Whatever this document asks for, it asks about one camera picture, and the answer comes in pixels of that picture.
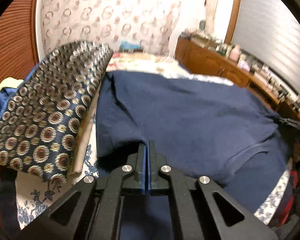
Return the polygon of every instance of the navy blue cloth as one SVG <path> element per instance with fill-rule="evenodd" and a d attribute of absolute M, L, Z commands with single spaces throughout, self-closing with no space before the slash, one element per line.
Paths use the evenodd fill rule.
<path fill-rule="evenodd" d="M 286 170 L 290 150 L 273 118 L 247 89 L 115 71 L 100 89 L 98 158 L 155 141 L 168 164 L 209 176 L 254 213 Z"/>
<path fill-rule="evenodd" d="M 130 144 L 113 154 L 98 159 L 99 177 L 109 175 L 112 170 L 123 166 L 127 156 L 138 150 L 138 144 Z M 173 240 L 172 222 L 167 196 L 152 197 L 127 195 L 124 198 L 120 240 L 162 239 Z"/>
<path fill-rule="evenodd" d="M 17 194 L 15 179 L 17 171 L 7 167 L 0 167 L 0 220 L 3 229 L 10 237 L 15 239 L 20 233 L 20 225 L 17 220 Z"/>

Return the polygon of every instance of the white wall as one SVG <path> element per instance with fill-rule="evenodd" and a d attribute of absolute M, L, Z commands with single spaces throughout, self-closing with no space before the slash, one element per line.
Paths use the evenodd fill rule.
<path fill-rule="evenodd" d="M 43 43 L 42 43 L 42 35 L 41 35 L 41 8 L 42 8 L 42 0 L 37 0 L 37 5 L 35 8 L 35 36 L 37 40 L 37 50 L 39 61 L 41 61 L 44 57 Z"/>
<path fill-rule="evenodd" d="M 170 36 L 169 56 L 174 56 L 178 37 L 181 32 L 186 28 L 199 28 L 200 21 L 206 19 L 206 8 L 204 6 L 204 2 L 205 0 L 181 0 L 179 21 Z"/>
<path fill-rule="evenodd" d="M 233 0 L 219 0 L 216 17 L 215 17 L 215 27 L 214 36 L 217 39 L 225 40 L 226 33 L 228 30 L 230 16 L 232 11 Z"/>

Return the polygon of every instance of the window blind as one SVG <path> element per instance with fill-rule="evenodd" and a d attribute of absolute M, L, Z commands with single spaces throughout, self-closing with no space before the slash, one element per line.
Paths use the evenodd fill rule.
<path fill-rule="evenodd" d="M 281 0 L 241 0 L 232 43 L 300 93 L 300 25 Z"/>

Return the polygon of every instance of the wooden door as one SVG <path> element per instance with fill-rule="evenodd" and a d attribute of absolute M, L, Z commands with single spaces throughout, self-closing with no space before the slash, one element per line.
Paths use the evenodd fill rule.
<path fill-rule="evenodd" d="M 35 6 L 36 0 L 14 0 L 0 16 L 0 83 L 24 79 L 38 63 Z"/>
<path fill-rule="evenodd" d="M 231 80 L 239 87 L 246 87 L 249 82 L 249 78 L 242 73 L 242 70 L 235 68 L 225 68 L 222 70 L 221 77 Z"/>

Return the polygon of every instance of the bottle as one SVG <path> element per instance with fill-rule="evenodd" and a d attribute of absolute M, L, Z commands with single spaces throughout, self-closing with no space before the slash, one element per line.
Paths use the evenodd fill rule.
<path fill-rule="evenodd" d="M 229 45 L 228 47 L 227 47 L 227 52 L 226 52 L 226 58 L 229 58 L 229 56 L 230 56 L 230 53 L 231 53 L 231 51 L 232 51 L 232 45 Z"/>
<path fill-rule="evenodd" d="M 231 51 L 229 59 L 237 63 L 239 60 L 240 54 L 241 54 L 240 46 L 237 44 L 234 47 L 234 49 Z"/>
<path fill-rule="evenodd" d="M 245 61 L 245 60 L 246 60 L 246 58 L 247 58 L 247 55 L 245 55 L 245 54 L 241 54 L 241 55 L 240 55 L 240 57 L 239 57 L 239 62 L 238 62 L 238 65 L 240 64 L 240 62 L 242 62 L 242 61 Z"/>

